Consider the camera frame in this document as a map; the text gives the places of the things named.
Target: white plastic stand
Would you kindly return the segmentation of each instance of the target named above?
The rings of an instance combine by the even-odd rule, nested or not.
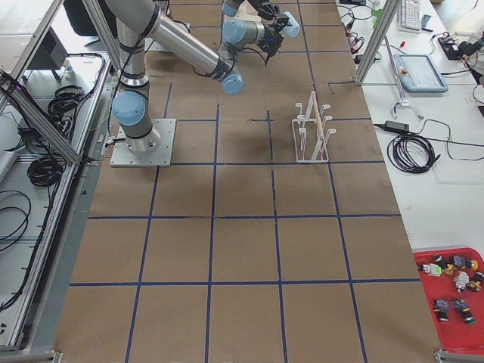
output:
[[[303,104],[297,103],[299,107],[299,115],[293,119],[293,137],[294,149],[296,151],[296,161],[298,163],[327,163],[329,156],[327,154],[327,143],[330,135],[336,133],[336,129],[328,129],[324,132],[326,121],[333,119],[332,116],[324,116],[324,111],[330,108],[329,104],[323,104],[321,109],[318,108],[318,101],[316,100],[316,92],[312,91],[309,96],[308,107],[306,113],[303,113]],[[312,119],[312,111],[314,110],[315,118]],[[306,157],[306,145],[308,141],[308,126],[306,123],[315,125],[315,147],[310,158]]]

